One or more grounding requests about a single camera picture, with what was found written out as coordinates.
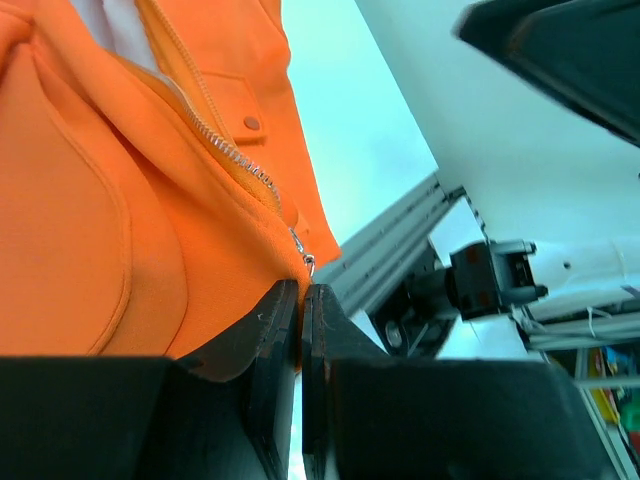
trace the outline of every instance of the zipper pull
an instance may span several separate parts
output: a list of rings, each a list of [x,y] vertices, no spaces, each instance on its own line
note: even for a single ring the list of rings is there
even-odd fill
[[[304,251],[304,245],[300,241],[298,235],[296,235],[296,232],[293,228],[289,228],[289,231],[291,232],[293,241],[296,242],[296,248],[298,249],[298,252],[300,252],[300,255],[302,255],[302,261],[309,270],[309,276],[313,277],[313,274],[316,271],[316,257]]]

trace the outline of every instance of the white wall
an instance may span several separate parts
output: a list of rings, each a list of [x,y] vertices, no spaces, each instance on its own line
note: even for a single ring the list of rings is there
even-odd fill
[[[356,1],[441,180],[467,188],[489,235],[556,241],[640,235],[640,150],[454,38],[470,2]]]
[[[293,85],[339,243],[437,169],[353,0],[284,0]]]

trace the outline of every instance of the metal zipper teeth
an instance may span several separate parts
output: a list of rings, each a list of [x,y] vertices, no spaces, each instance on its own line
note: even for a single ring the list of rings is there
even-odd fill
[[[216,121],[219,123],[219,125],[222,127],[223,130],[228,132],[228,129],[224,124],[224,120],[222,119],[220,112],[216,108],[215,103],[213,102],[213,99],[209,94],[209,89],[207,88],[206,82],[200,75],[197,65],[195,64],[187,48],[184,46],[182,39],[178,36],[178,34],[173,29],[173,26],[171,25],[171,23],[169,22],[169,19],[164,14],[164,11],[162,10],[162,8],[160,8],[160,5],[158,5],[155,0],[151,0],[150,4],[153,6],[154,10],[156,11],[156,14],[160,18],[160,21],[163,23],[165,30],[171,35],[173,43],[180,51],[182,58],[187,62],[187,67],[189,68],[192,75],[194,76],[196,83],[200,88],[200,91],[205,96],[205,101],[207,102],[207,105],[211,110],[211,112],[213,113],[213,116],[215,117]],[[177,97],[182,103],[182,107],[184,111],[187,113],[187,115],[189,116],[189,119],[191,120],[193,125],[197,128],[197,130],[200,132],[200,134],[204,136],[204,138],[206,138],[208,142],[210,142],[215,148],[217,148],[227,158],[229,158],[235,165],[239,166],[240,168],[243,168],[245,171],[251,173],[254,177],[260,180],[260,182],[265,187],[267,187],[267,189],[269,189],[269,191],[275,197],[276,203],[278,205],[279,213],[281,213],[282,202],[280,199],[280,192],[278,192],[278,188],[273,183],[273,180],[271,179],[271,177],[259,165],[256,165],[249,157],[247,157],[242,152],[240,152],[232,141],[226,140],[223,135],[216,133],[209,126],[207,126],[206,122],[204,122],[200,118],[196,110],[190,104],[187,96],[184,94],[184,92],[182,92],[182,89],[173,80],[169,78],[167,78],[167,80],[169,80],[170,86],[173,87],[172,89],[178,92]],[[302,245],[302,242],[296,235],[295,231],[293,229],[289,229],[289,230],[293,235],[293,240],[296,244],[296,248],[302,255],[302,260],[304,264],[307,266],[307,269],[309,270],[309,276],[313,276],[313,273],[315,271],[315,257],[312,254],[305,251],[304,245]]]
[[[195,108],[193,108],[193,106],[191,105],[191,102],[187,99],[186,94],[178,85],[176,85],[176,83],[172,79],[166,76],[162,76],[161,80],[163,80],[165,84],[168,85],[171,90],[173,90],[174,94],[182,104],[182,109],[185,111],[185,113],[189,117],[189,120],[191,121],[193,126],[196,127],[198,132],[200,132],[200,134],[210,144],[212,144],[218,151],[224,154],[224,156],[231,160],[235,165],[243,168],[248,173],[252,174],[258,180],[260,180],[260,182],[273,194],[276,199],[279,211],[282,211],[280,192],[278,192],[278,187],[274,184],[273,180],[267,174],[267,172],[262,167],[253,162],[249,157],[240,152],[240,150],[238,150],[234,144],[226,140],[219,133],[216,133],[214,130],[212,130],[206,124],[206,122],[200,118]]]
[[[282,203],[280,201],[280,193],[278,192],[278,187],[276,187],[276,185],[273,183],[273,180],[267,174],[267,172],[265,172],[262,167],[254,163],[253,160],[251,160],[249,157],[240,152],[233,144],[231,144],[231,142],[225,140],[221,135],[204,125],[196,117],[192,110],[187,109],[187,115],[189,115],[189,118],[191,119],[195,127],[202,134],[202,136],[207,139],[209,143],[211,143],[220,152],[222,152],[234,164],[238,165],[240,168],[243,168],[258,180],[260,180],[260,182],[265,187],[267,187],[271,191],[271,193],[273,193],[278,203],[278,208],[282,210]]]
[[[173,44],[180,52],[180,56],[187,63],[187,67],[189,68],[191,75],[193,76],[196,83],[198,84],[198,88],[200,89],[200,92],[202,92],[202,94],[204,95],[204,98],[205,98],[205,101],[207,102],[207,106],[209,107],[209,110],[211,111],[211,113],[216,119],[216,122],[218,122],[220,128],[222,129],[223,131],[222,133],[228,134],[229,129],[225,125],[224,119],[222,118],[222,115],[218,111],[215,105],[215,102],[213,101],[213,98],[211,98],[211,94],[209,93],[209,88],[207,87],[207,83],[204,81],[204,78],[202,78],[202,75],[200,74],[198,66],[196,65],[196,62],[193,60],[193,57],[191,56],[191,53],[189,53],[189,50],[187,49],[187,47],[185,47],[184,42],[182,41],[182,38],[180,38],[178,33],[174,30],[173,25],[171,25],[171,22],[169,22],[169,19],[165,15],[160,5],[158,5],[157,1],[151,0],[149,3],[155,10],[156,15],[162,22],[162,25],[164,26],[165,30],[167,31],[167,33],[169,33]]]

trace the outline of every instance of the zipper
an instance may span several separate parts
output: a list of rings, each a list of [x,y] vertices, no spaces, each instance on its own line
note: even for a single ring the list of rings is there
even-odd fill
[[[313,274],[316,271],[316,257],[312,254],[305,251],[304,245],[300,241],[298,235],[296,235],[296,231],[293,228],[289,228],[291,232],[291,236],[293,237],[293,241],[296,243],[296,248],[298,249],[298,253],[302,255],[302,260],[304,264],[307,266],[307,270],[309,270],[309,276],[313,277]]]
[[[248,156],[244,155],[238,148],[235,142],[233,141],[229,131],[224,124],[224,120],[219,110],[217,109],[213,98],[209,93],[209,89],[207,88],[206,82],[204,78],[200,74],[200,71],[191,57],[191,54],[187,50],[184,45],[184,42],[178,35],[178,33],[173,29],[173,26],[169,22],[169,19],[165,15],[164,11],[158,5],[156,0],[147,0],[148,4],[151,5],[158,19],[161,21],[164,29],[171,37],[171,40],[174,46],[178,49],[178,52],[184,62],[186,63],[187,68],[189,69],[193,79],[195,80],[200,92],[205,98],[205,102],[209,111],[213,115],[215,123],[220,127],[222,133],[218,133],[213,128],[209,126],[209,124],[202,118],[202,116],[197,112],[197,109],[192,105],[187,94],[182,90],[180,85],[178,85],[172,78],[167,75],[158,75],[156,72],[149,72],[159,80],[163,81],[165,85],[167,85],[178,98],[180,104],[184,112],[187,114],[189,120],[196,128],[196,130],[211,144],[213,145],[219,152],[221,152],[226,158],[228,158],[233,164],[237,167],[243,169],[249,174],[253,175],[257,178],[262,185],[264,185],[269,192],[275,198],[276,205],[278,207],[278,215],[282,218],[282,201],[280,198],[280,193],[278,192],[278,188],[272,180],[271,176],[267,174],[267,172],[253,162]],[[305,247],[296,234],[293,228],[289,228],[289,232],[293,238],[296,249],[298,253],[302,256],[302,261],[304,262],[307,270],[309,271],[309,276],[312,277],[315,272],[315,257],[311,253],[305,250]]]

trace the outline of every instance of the orange hoodie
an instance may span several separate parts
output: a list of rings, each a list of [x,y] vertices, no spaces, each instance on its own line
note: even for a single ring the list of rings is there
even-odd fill
[[[146,65],[0,0],[1,354],[181,356],[339,255],[279,0],[126,2]]]

